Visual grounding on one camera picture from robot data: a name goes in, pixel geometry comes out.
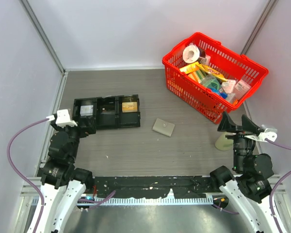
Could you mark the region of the grey card holder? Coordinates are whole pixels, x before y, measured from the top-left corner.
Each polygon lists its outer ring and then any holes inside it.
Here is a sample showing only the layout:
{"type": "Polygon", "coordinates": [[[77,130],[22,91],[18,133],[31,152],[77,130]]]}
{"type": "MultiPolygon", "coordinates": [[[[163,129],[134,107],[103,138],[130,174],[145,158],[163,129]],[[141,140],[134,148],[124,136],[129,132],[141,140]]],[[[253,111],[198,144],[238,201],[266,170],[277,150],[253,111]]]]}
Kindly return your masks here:
{"type": "Polygon", "coordinates": [[[156,119],[152,130],[162,135],[171,137],[174,128],[175,128],[175,124],[158,118],[156,119]]]}

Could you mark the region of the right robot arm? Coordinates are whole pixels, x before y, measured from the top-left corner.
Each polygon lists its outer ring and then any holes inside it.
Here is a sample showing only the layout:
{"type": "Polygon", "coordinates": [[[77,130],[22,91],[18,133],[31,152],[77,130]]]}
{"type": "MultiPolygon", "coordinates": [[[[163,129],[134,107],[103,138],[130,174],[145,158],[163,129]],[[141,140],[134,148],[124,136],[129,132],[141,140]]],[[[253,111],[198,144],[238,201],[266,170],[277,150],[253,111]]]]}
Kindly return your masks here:
{"type": "Polygon", "coordinates": [[[277,129],[258,126],[246,115],[237,125],[227,112],[217,128],[233,141],[233,168],[221,166],[210,173],[209,185],[221,191],[253,233],[285,233],[287,230],[275,205],[276,185],[270,155],[253,153],[256,142],[275,142],[277,129]]]}

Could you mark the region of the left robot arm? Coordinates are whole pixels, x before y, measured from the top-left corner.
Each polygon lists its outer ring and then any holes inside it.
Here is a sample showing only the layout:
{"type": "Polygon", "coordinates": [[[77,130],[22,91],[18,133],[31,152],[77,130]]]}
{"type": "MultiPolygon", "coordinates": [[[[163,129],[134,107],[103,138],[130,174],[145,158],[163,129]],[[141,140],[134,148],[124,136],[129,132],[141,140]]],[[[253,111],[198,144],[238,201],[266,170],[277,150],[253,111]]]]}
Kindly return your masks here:
{"type": "Polygon", "coordinates": [[[62,233],[78,199],[94,188],[92,172],[74,166],[80,139],[96,133],[93,118],[84,116],[77,122],[70,110],[64,109],[48,120],[56,133],[42,168],[38,206],[29,233],[62,233]]]}

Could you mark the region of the silver card in tray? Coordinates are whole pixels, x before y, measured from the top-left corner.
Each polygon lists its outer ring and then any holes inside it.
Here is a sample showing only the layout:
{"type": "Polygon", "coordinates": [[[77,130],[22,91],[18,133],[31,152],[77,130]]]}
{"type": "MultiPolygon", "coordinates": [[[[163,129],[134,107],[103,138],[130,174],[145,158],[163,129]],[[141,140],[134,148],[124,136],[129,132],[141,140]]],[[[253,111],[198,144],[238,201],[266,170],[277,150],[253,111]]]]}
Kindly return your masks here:
{"type": "Polygon", "coordinates": [[[93,115],[93,105],[82,105],[80,108],[81,116],[92,116],[93,115]]]}

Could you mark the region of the gold card in tray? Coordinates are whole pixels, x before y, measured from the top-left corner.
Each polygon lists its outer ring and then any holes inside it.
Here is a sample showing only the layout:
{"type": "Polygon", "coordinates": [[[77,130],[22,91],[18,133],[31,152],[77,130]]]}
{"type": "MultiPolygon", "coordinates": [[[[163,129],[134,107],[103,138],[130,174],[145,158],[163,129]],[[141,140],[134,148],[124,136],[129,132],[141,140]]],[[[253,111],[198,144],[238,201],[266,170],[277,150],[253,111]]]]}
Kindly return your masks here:
{"type": "Polygon", "coordinates": [[[122,112],[132,113],[138,112],[138,102],[122,102],[122,112]]]}

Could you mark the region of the beige round tag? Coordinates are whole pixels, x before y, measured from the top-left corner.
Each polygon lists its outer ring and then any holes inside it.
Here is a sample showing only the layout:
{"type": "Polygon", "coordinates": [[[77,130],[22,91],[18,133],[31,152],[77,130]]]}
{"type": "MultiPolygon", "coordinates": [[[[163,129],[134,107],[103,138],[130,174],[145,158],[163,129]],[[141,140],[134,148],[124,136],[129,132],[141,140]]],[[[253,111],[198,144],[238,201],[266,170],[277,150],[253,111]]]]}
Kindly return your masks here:
{"type": "Polygon", "coordinates": [[[227,136],[232,136],[234,133],[224,132],[215,142],[215,147],[221,151],[227,151],[233,148],[233,139],[228,139],[227,136]]]}

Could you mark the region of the black three-slot tray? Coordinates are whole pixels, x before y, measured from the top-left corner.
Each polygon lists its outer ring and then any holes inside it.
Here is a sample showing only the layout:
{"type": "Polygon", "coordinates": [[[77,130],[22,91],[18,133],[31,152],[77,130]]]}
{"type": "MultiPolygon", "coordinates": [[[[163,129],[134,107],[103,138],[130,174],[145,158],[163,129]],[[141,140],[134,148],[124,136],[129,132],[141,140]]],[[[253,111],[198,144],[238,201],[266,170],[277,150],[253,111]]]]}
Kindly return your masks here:
{"type": "Polygon", "coordinates": [[[82,105],[94,106],[92,116],[97,130],[140,127],[141,125],[140,102],[137,94],[75,99],[72,117],[80,116],[82,105]],[[138,112],[123,113],[122,102],[134,101],[138,102],[138,112]]]}

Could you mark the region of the pink white packet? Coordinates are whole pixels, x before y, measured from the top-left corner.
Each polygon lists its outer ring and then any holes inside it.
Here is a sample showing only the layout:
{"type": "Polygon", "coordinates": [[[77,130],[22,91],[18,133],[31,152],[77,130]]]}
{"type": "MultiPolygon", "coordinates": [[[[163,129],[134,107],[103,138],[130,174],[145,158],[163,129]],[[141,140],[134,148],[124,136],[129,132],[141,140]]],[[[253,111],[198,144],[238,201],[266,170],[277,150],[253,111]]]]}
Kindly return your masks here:
{"type": "Polygon", "coordinates": [[[239,80],[234,86],[233,93],[236,99],[240,100],[250,89],[251,86],[247,82],[239,80]]]}

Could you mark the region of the green packet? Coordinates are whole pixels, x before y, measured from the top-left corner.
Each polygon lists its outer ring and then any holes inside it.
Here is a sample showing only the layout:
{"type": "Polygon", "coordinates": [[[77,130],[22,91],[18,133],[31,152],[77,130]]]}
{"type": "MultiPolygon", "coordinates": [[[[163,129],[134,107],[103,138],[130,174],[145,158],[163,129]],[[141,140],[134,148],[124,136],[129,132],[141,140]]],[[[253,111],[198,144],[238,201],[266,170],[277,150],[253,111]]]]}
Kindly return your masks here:
{"type": "Polygon", "coordinates": [[[218,91],[222,92],[222,86],[219,83],[219,81],[217,80],[217,78],[215,78],[212,75],[207,75],[202,81],[201,81],[201,85],[203,85],[206,88],[213,88],[216,89],[218,91]]]}

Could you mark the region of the red shopping basket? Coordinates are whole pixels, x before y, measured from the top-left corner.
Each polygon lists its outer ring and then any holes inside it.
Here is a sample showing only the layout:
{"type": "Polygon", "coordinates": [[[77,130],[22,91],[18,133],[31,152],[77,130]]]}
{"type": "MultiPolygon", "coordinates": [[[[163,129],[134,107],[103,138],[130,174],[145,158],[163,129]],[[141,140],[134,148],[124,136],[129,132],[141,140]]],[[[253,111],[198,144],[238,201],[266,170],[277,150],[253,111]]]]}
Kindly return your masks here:
{"type": "Polygon", "coordinates": [[[200,32],[177,44],[162,63],[165,66],[167,88],[215,124],[224,111],[231,112],[251,97],[268,75],[267,68],[239,55],[200,32]],[[210,57],[188,64],[183,51],[194,45],[210,57]]]}

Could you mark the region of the yellow snack box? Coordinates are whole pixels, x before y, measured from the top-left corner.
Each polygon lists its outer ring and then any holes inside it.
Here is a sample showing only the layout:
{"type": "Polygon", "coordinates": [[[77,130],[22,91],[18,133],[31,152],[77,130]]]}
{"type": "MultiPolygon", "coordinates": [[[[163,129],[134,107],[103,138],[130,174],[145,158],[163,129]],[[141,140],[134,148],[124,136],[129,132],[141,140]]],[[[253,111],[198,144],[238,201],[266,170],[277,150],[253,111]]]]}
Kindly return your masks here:
{"type": "Polygon", "coordinates": [[[220,82],[226,82],[227,79],[219,71],[210,66],[195,62],[180,68],[180,72],[185,73],[192,80],[201,83],[207,75],[212,75],[220,82]]]}

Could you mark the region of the white tape roll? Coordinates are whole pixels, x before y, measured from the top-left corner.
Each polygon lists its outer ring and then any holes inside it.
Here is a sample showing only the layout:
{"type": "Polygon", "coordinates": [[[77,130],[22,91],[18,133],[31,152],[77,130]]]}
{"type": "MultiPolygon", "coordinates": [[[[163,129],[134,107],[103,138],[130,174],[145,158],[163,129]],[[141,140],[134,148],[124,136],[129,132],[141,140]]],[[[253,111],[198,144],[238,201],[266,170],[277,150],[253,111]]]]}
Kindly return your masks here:
{"type": "Polygon", "coordinates": [[[184,62],[187,64],[196,62],[199,56],[200,56],[200,51],[196,45],[187,46],[182,53],[182,58],[184,62]]]}

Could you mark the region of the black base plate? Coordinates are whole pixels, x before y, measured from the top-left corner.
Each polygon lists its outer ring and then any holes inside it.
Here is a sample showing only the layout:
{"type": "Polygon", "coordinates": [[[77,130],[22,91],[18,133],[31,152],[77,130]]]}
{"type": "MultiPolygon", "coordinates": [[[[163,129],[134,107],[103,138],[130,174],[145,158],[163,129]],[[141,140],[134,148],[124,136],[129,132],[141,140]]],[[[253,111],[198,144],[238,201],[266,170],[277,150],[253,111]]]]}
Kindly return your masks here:
{"type": "Polygon", "coordinates": [[[170,192],[176,199],[189,199],[221,192],[209,176],[117,176],[95,177],[85,193],[105,198],[112,191],[118,199],[164,199],[170,192]]]}

